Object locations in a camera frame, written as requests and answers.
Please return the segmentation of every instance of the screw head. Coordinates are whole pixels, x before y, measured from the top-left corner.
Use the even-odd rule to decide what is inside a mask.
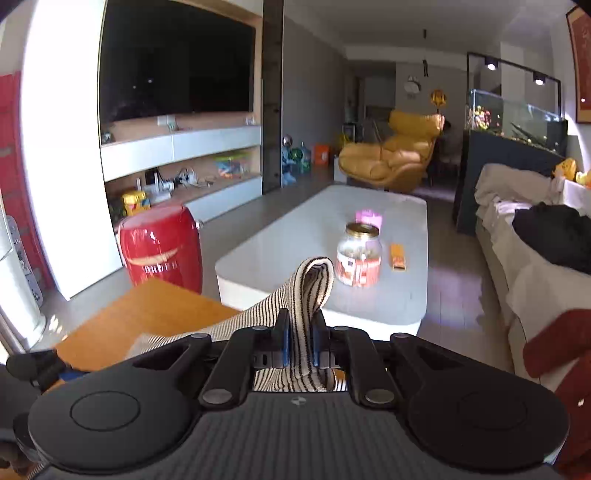
[[[223,405],[232,399],[232,394],[225,388],[212,388],[203,394],[203,399],[211,405]]]
[[[376,405],[384,405],[394,400],[394,393],[383,388],[374,388],[365,394],[365,400]]]

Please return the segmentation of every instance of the picture frame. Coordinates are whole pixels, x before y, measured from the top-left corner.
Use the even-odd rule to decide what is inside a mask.
[[[591,17],[581,7],[566,14],[573,48],[578,124],[591,124]]]

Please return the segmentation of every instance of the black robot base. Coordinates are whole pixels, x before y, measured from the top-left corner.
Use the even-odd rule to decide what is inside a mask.
[[[313,319],[339,393],[253,392],[287,365],[287,311],[227,342],[194,334],[42,395],[28,416],[40,479],[556,480],[568,434],[537,384],[429,342]]]

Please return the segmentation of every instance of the striped cloth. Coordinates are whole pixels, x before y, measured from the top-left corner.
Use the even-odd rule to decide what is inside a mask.
[[[290,364],[284,369],[266,369],[256,373],[253,390],[268,392],[326,392],[346,389],[344,380],[337,379],[332,370],[320,370],[312,365],[310,320],[330,296],[335,279],[333,264],[327,257],[305,260],[283,284],[260,303],[234,317],[199,332],[212,340],[228,340],[238,329],[265,325],[273,327],[282,308],[290,312]],[[195,332],[172,337],[142,335],[129,351],[128,358],[174,342]]]

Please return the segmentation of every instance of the pink package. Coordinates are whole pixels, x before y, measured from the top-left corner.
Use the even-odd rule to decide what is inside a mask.
[[[382,216],[373,210],[359,210],[355,213],[355,221],[357,223],[367,223],[382,229]]]

